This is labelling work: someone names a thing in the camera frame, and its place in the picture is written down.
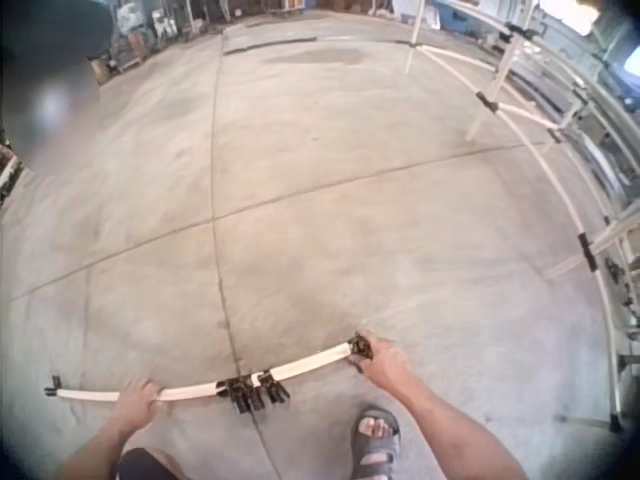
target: concrete floor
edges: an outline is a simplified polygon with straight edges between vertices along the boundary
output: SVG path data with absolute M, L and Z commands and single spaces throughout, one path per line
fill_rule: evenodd
M 578 245 L 538 165 L 496 118 L 465 142 L 477 100 L 422 55 L 404 76 L 402 45 L 222 55 L 310 35 L 406 39 L 406 26 L 326 13 L 253 23 L 111 81 L 99 164 L 21 180 L 2 225 L 10 449 L 45 478 L 109 415 L 45 398 L 51 374 L 83 389 L 118 389 L 133 374 L 203 383 L 368 328 L 397 340 L 531 478 L 589 468 L 606 425 L 554 419 L 607 418 L 600 305 L 586 269 L 540 276 Z M 459 67 L 480 87 L 490 80 Z M 568 159 L 548 157 L 589 231 L 601 228 Z M 347 365 L 286 386 L 290 405 L 255 422 L 221 399 L 180 403 L 129 447 L 164 448 L 195 479 L 346 478 L 352 419 L 378 402 L 400 416 L 400 478 L 441 478 L 407 415 Z

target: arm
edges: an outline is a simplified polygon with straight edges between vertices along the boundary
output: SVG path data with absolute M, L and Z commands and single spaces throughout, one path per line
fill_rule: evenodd
M 362 373 L 411 413 L 449 480 L 520 480 L 518 461 L 486 428 L 438 397 L 411 370 L 393 343 L 365 333 L 373 360 L 359 361 Z
M 113 466 L 120 460 L 124 445 L 153 419 L 159 391 L 149 382 L 130 383 L 120 394 L 107 424 L 65 462 L 58 480 L 113 479 Z

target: white pipe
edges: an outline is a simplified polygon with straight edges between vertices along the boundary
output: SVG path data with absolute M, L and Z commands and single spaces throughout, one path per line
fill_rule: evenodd
M 498 105 L 500 106 L 500 109 L 504 110 L 505 112 L 511 112 L 521 117 L 528 118 L 529 120 L 533 120 L 534 122 L 539 123 L 540 125 L 547 128 L 552 128 L 554 130 L 558 129 L 557 123 L 551 122 L 537 115 L 533 115 L 529 112 L 522 110 L 521 108 L 514 107 L 513 105 L 509 105 L 507 103 L 500 103 Z
M 626 218 L 618 219 L 615 222 L 611 223 L 607 228 L 605 228 L 600 234 L 596 236 L 593 242 L 591 242 L 591 252 L 596 255 L 603 250 L 606 250 L 612 244 L 614 244 L 619 237 L 622 235 L 626 235 L 630 230 L 640 226 L 640 209 L 638 207 L 638 201 L 634 202 L 631 207 L 629 207 L 625 212 L 628 212 L 630 209 L 635 209 L 635 211 L 628 215 Z M 550 280 L 552 278 L 557 277 L 569 270 L 580 265 L 584 260 L 584 257 L 581 254 L 573 255 L 563 262 L 560 262 L 553 268 L 550 268 L 543 274 L 543 278 L 545 280 Z
M 455 68 L 453 68 L 444 60 L 441 60 L 435 55 L 433 55 L 432 53 L 430 53 L 429 50 L 423 49 L 422 47 L 418 47 L 417 50 L 423 53 L 424 55 L 426 55 L 427 57 L 429 57 L 438 65 L 440 65 L 442 68 L 444 68 L 451 75 L 456 77 L 458 80 L 460 80 L 474 95 L 479 91 L 478 87 L 476 87 L 473 83 L 467 80 L 467 78 L 464 75 L 462 75 L 460 72 L 458 72 Z
M 416 18 L 413 21 L 413 32 L 411 32 L 411 49 L 409 50 L 409 56 L 407 57 L 407 64 L 404 67 L 404 74 L 408 75 L 411 69 L 411 62 L 413 62 L 413 50 L 418 41 L 418 33 L 420 33 L 420 27 L 422 26 L 422 18 L 424 17 L 424 7 L 427 0 L 418 0 L 418 7 L 416 8 Z
M 4 170 L 2 170 L 2 173 L 0 174 L 0 188 L 4 187 L 4 184 L 9 181 L 9 177 L 11 176 L 11 173 L 13 173 L 13 171 L 17 166 L 18 166 L 18 157 L 14 155 L 13 158 L 9 160 L 9 163 L 7 163 L 7 165 L 4 167 Z
M 578 234 L 584 232 L 584 226 L 582 225 L 582 220 L 580 220 L 580 216 L 578 215 L 578 212 L 576 211 L 576 208 L 573 205 L 573 202 L 571 201 L 571 197 L 569 197 L 569 194 L 560 183 L 560 180 L 558 180 L 558 177 L 556 176 L 556 174 L 553 172 L 553 170 L 551 170 L 551 168 L 549 167 L 549 164 L 544 159 L 544 157 L 540 155 L 540 152 L 536 150 L 536 148 L 529 141 L 527 136 L 522 132 L 522 130 L 520 130 L 520 127 L 518 127 L 506 113 L 498 110 L 496 112 L 496 116 L 500 117 L 511 128 L 511 130 L 513 130 L 513 132 L 520 139 L 523 145 L 529 149 L 529 151 L 531 152 L 531 155 L 533 155 L 533 158 L 536 159 L 536 161 L 538 162 L 538 164 L 540 165 L 544 173 L 547 175 L 547 177 L 551 181 L 551 184 L 554 186 L 554 188 L 560 195 L 560 198 L 562 198 L 562 201 L 564 202 L 565 206 L 567 207 L 567 210 L 569 211 L 569 216 L 571 217 L 571 221 L 575 225 L 576 230 L 578 231 Z
M 272 368 L 268 372 L 274 380 L 280 382 L 303 373 L 316 370 L 318 368 L 337 362 L 351 355 L 351 346 L 348 342 L 342 343 L 336 347 L 330 348 L 310 357 L 297 360 L 295 362 Z M 267 373 L 267 371 L 256 372 L 251 375 L 251 381 L 255 387 L 259 387 L 258 378 Z M 193 385 L 190 387 L 168 388 L 162 390 L 157 400 L 160 402 L 175 402 L 178 400 L 190 400 L 200 397 L 212 397 L 223 391 L 225 388 L 221 382 L 211 382 L 202 385 Z M 88 400 L 93 402 L 115 402 L 120 396 L 119 392 L 88 392 L 82 390 L 58 389 L 56 396 L 69 398 L 74 400 Z
M 620 399 L 620 390 L 618 383 L 620 376 L 618 375 L 618 348 L 616 346 L 616 328 L 614 324 L 613 314 L 611 311 L 611 301 L 609 299 L 609 291 L 604 283 L 602 271 L 600 269 L 593 272 L 598 290 L 600 290 L 600 298 L 602 299 L 602 310 L 605 317 L 605 337 L 607 342 L 607 369 L 609 370 L 609 408 L 613 415 L 620 417 L 622 414 L 622 402 Z
M 490 65 L 486 62 L 483 62 L 482 60 L 477 60 L 475 58 L 471 58 L 471 57 L 467 57 L 466 55 L 461 55 L 459 53 L 455 53 L 455 52 L 451 52 L 449 50 L 444 50 L 442 48 L 437 48 L 437 47 L 431 47 L 429 45 L 420 45 L 420 47 L 418 47 L 418 50 L 428 50 L 431 53 L 435 53 L 437 55 L 442 55 L 444 57 L 451 57 L 451 58 L 455 58 L 457 60 L 461 60 L 465 63 L 470 63 L 471 65 L 476 65 L 480 68 L 482 68 L 483 70 L 488 70 L 490 72 L 495 72 L 496 71 L 496 67 L 493 65 Z
M 437 55 L 442 55 L 444 57 L 455 58 L 456 60 L 463 61 L 465 63 L 469 63 L 471 65 L 475 65 L 477 67 L 482 68 L 483 70 L 487 70 L 490 72 L 496 71 L 496 67 L 489 63 L 483 62 L 482 60 L 477 60 L 475 58 L 467 57 L 466 55 L 461 55 L 459 53 L 451 52 L 449 50 L 444 50 L 442 48 L 431 47 L 428 45 L 421 45 L 418 47 L 418 50 L 428 50 L 431 53 L 435 53 Z M 535 114 L 536 109 L 518 92 L 513 86 L 511 86 L 508 82 L 505 82 L 503 87 L 518 101 L 522 104 L 523 107 L 529 110 L 529 112 Z
M 191 12 L 191 0 L 185 0 L 187 4 L 187 14 L 189 15 L 189 24 L 191 25 L 191 33 L 195 34 L 195 27 L 193 25 L 193 13 Z
M 593 96 L 594 92 L 597 93 L 598 97 L 595 98 L 595 100 L 598 103 L 603 103 L 602 108 L 607 113 L 611 114 L 612 118 L 614 118 L 616 123 L 620 124 L 625 132 L 628 132 L 631 135 L 632 138 L 630 138 L 630 140 L 632 141 L 634 150 L 640 151 L 640 128 L 638 128 L 631 116 L 625 111 L 616 98 L 614 98 L 597 81 L 592 80 L 590 76 L 584 73 L 581 69 L 567 62 L 560 53 L 556 52 L 545 42 L 534 38 L 531 40 L 531 43 L 544 50 L 557 65 L 571 72 L 574 77 L 585 84 L 588 89 L 591 90 L 591 96 Z
M 533 10 L 536 2 L 534 0 L 526 0 L 524 5 L 524 10 L 520 15 L 518 23 L 522 26 L 523 29 L 527 29 L 529 27 L 529 22 L 531 21 L 531 16 L 533 15 Z M 500 91 L 500 87 L 504 83 L 507 78 L 507 74 L 509 73 L 509 69 L 511 68 L 511 64 L 513 63 L 513 59 L 515 58 L 516 52 L 522 45 L 523 39 L 519 35 L 513 36 L 511 39 L 511 43 L 507 47 L 507 50 L 504 52 L 502 59 L 500 60 L 500 64 L 498 65 L 498 70 L 496 72 L 495 78 L 489 85 L 489 88 L 485 92 L 485 96 L 487 100 L 490 102 L 495 101 L 498 96 L 498 92 Z M 484 121 L 487 115 L 486 110 L 482 107 L 482 110 L 478 112 L 475 120 L 471 124 L 467 135 L 465 136 L 465 140 L 470 141 L 473 137 L 478 133 L 482 122 Z
M 593 198 L 598 204 L 600 213 L 603 215 L 603 217 L 606 216 L 609 219 L 613 219 L 614 217 L 613 206 L 604 199 L 604 195 L 600 191 L 598 185 L 596 184 L 595 179 L 593 178 L 593 175 L 591 175 L 590 172 L 586 169 L 584 163 L 579 158 L 577 158 L 576 155 L 574 155 L 571 148 L 569 148 L 565 143 L 562 143 L 560 147 L 564 151 L 565 155 L 569 157 L 569 160 L 571 160 L 571 163 L 573 163 L 573 165 L 576 167 L 576 169 L 580 173 L 580 176 L 582 177 L 584 182 L 587 184 L 587 187 L 589 187 L 589 191 L 591 192 L 591 195 L 593 195 Z M 628 259 L 625 254 L 625 248 L 621 238 L 616 240 L 616 248 L 618 250 L 618 254 L 622 258 L 622 269 L 624 270 L 627 283 L 629 284 L 629 294 L 631 295 L 631 300 L 633 301 L 634 305 L 638 305 L 638 294 L 636 292 L 636 288 L 634 286 L 634 282 L 631 277 L 631 271 L 629 270 Z
M 627 157 L 627 159 L 629 160 L 629 163 L 633 167 L 633 170 L 636 173 L 640 173 L 640 164 L 638 164 L 638 160 L 635 158 L 633 153 L 631 153 L 631 150 L 629 150 L 629 147 L 627 147 L 627 145 L 624 143 L 624 141 L 622 140 L 620 135 L 618 135 L 618 133 L 611 126 L 611 124 L 607 121 L 607 119 L 604 118 L 604 116 L 598 111 L 597 107 L 595 107 L 594 105 L 589 104 L 588 108 L 589 108 L 589 111 L 591 113 L 593 113 L 593 115 L 598 119 L 598 121 L 600 123 L 602 123 L 602 126 L 605 128 L 607 133 L 609 135 L 611 135 L 613 140 L 618 144 L 618 146 L 620 147 L 620 150 L 622 150 L 622 153 L 624 154 L 624 156 Z

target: window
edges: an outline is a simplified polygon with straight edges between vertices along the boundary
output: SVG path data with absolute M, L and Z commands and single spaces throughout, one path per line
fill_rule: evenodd
M 595 8 L 578 5 L 576 0 L 540 0 L 540 8 L 583 36 L 600 15 Z
M 640 77 L 640 46 L 636 47 L 635 51 L 629 55 L 624 63 L 624 69 L 630 74 Z

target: sandal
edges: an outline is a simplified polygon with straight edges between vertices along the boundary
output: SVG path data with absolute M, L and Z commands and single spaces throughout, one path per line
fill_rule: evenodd
M 374 438 L 360 432 L 360 422 L 365 418 L 384 420 L 393 431 L 393 435 L 385 438 Z M 362 465 L 362 460 L 371 454 L 383 453 L 386 461 Z M 351 480 L 360 480 L 369 477 L 384 476 L 387 480 L 393 480 L 396 461 L 400 454 L 400 426 L 398 420 L 391 412 L 379 407 L 366 408 L 358 418 L 351 431 L 351 454 L 353 456 L 353 471 Z

